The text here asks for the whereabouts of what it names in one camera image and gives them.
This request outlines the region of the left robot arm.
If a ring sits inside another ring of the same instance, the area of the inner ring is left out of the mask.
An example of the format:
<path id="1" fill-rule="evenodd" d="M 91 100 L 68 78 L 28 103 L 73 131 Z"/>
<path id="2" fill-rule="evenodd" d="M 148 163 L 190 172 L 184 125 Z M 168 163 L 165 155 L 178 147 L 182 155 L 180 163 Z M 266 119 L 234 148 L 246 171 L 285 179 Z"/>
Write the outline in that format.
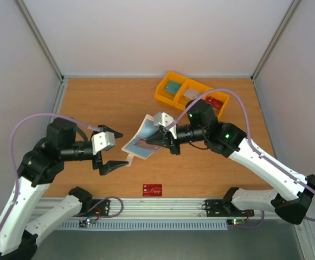
<path id="1" fill-rule="evenodd" d="M 59 205 L 30 220 L 36 204 L 63 171 L 65 162 L 89 160 L 102 176 L 127 165 L 127 161 L 102 159 L 102 153 L 115 146 L 121 133 L 100 125 L 92 127 L 92 135 L 87 136 L 83 132 L 86 127 L 73 118 L 54 114 L 46 136 L 23 156 L 19 165 L 14 165 L 15 186 L 0 215 L 0 259 L 33 258 L 42 241 L 71 217 L 94 213 L 88 218 L 89 224 L 108 217 L 108 198 L 95 202 L 91 193 L 75 187 Z"/>

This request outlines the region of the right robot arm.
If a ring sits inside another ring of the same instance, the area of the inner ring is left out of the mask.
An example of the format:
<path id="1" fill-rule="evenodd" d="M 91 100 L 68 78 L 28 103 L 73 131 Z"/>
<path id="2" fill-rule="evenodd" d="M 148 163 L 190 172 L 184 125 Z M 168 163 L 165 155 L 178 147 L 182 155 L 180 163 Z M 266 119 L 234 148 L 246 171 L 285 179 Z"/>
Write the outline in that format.
<path id="1" fill-rule="evenodd" d="M 200 99 L 187 103 L 188 125 L 174 125 L 165 113 L 154 117 L 158 130 L 147 143 L 179 155 L 182 144 L 204 142 L 207 149 L 229 158 L 254 172 L 269 183 L 271 190 L 253 191 L 231 187 L 217 210 L 233 216 L 245 210 L 274 212 L 290 224 L 300 224 L 311 205 L 315 191 L 315 175 L 297 173 L 260 149 L 247 133 L 232 123 L 219 122 L 212 106 Z"/>

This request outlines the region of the red VIP card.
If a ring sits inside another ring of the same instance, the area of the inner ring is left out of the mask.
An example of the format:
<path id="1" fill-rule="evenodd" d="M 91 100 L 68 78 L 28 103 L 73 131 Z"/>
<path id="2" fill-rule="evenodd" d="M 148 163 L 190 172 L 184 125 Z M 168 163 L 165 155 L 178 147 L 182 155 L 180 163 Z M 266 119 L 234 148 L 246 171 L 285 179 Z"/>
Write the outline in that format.
<path id="1" fill-rule="evenodd" d="M 163 195 L 162 184 L 143 184 L 143 197 L 161 197 Z"/>
<path id="2" fill-rule="evenodd" d="M 139 147 L 139 148 L 142 148 L 142 149 L 145 149 L 145 150 L 148 150 L 148 151 L 151 151 L 151 152 L 156 152 L 160 149 L 160 146 L 158 145 L 152 145 L 152 144 L 148 144 L 146 142 L 145 139 L 142 139 L 142 138 L 139 138 L 135 144 L 134 144 L 136 147 Z"/>

